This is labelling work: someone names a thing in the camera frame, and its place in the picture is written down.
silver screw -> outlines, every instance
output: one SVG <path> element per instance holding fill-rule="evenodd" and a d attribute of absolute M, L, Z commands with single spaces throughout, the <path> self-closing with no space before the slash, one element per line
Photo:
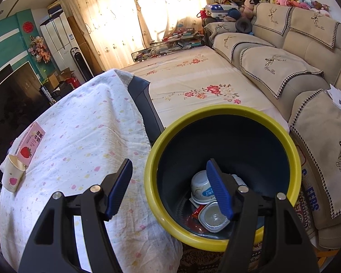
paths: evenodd
<path fill-rule="evenodd" d="M 62 193 L 61 192 L 55 192 L 53 195 L 52 195 L 52 198 L 57 200 L 59 198 L 62 197 Z"/>
<path fill-rule="evenodd" d="M 286 195 L 285 195 L 284 193 L 279 192 L 279 193 L 277 194 L 277 198 L 278 198 L 279 200 L 286 200 Z"/>
<path fill-rule="evenodd" d="M 98 191 L 101 190 L 101 187 L 99 185 L 93 185 L 91 188 L 90 188 L 90 191 L 92 193 L 97 193 Z"/>
<path fill-rule="evenodd" d="M 249 192 L 249 188 L 244 186 L 244 185 L 239 186 L 237 189 L 239 190 L 240 193 L 248 193 Z"/>

curtain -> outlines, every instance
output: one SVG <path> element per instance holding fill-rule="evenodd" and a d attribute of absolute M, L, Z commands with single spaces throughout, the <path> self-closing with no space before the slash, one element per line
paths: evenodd
<path fill-rule="evenodd" d="M 133 64 L 132 52 L 161 41 L 182 24 L 201 30 L 199 11 L 216 0 L 59 0 L 73 15 L 98 61 L 108 70 Z"/>

pink box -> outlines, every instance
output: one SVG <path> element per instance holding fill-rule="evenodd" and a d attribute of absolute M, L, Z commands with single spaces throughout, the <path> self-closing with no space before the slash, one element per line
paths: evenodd
<path fill-rule="evenodd" d="M 45 131 L 39 126 L 37 122 L 33 122 L 27 129 L 15 152 L 15 155 L 17 156 L 19 161 L 25 166 L 29 166 L 29 163 L 32 160 L 34 153 L 44 135 Z"/>

white tablecloth with pink dots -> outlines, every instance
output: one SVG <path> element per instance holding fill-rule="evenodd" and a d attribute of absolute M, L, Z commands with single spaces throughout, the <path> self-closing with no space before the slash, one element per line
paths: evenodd
<path fill-rule="evenodd" d="M 124 272 L 177 271 L 182 245 L 158 224 L 146 201 L 143 178 L 150 145 L 127 90 L 132 77 L 120 70 L 107 71 L 37 119 L 46 134 L 16 193 L 3 189 L 0 195 L 1 248 L 16 270 L 30 233 L 54 192 L 80 194 L 100 184 L 129 158 L 133 162 L 131 182 L 118 214 L 105 222 L 119 264 Z M 22 136 L 15 140 L 10 154 Z M 75 236 L 81 267 L 91 272 L 80 217 L 75 217 Z"/>

white paper cup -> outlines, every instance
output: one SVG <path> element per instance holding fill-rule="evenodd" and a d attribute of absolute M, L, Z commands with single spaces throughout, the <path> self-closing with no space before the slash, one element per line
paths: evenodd
<path fill-rule="evenodd" d="M 191 180 L 191 197 L 198 204 L 208 204 L 215 195 L 207 178 L 205 170 L 197 172 Z"/>
<path fill-rule="evenodd" d="M 19 185 L 20 178 L 24 171 L 25 165 L 22 164 L 16 156 L 8 155 L 3 179 L 1 180 L 4 188 L 14 193 Z"/>

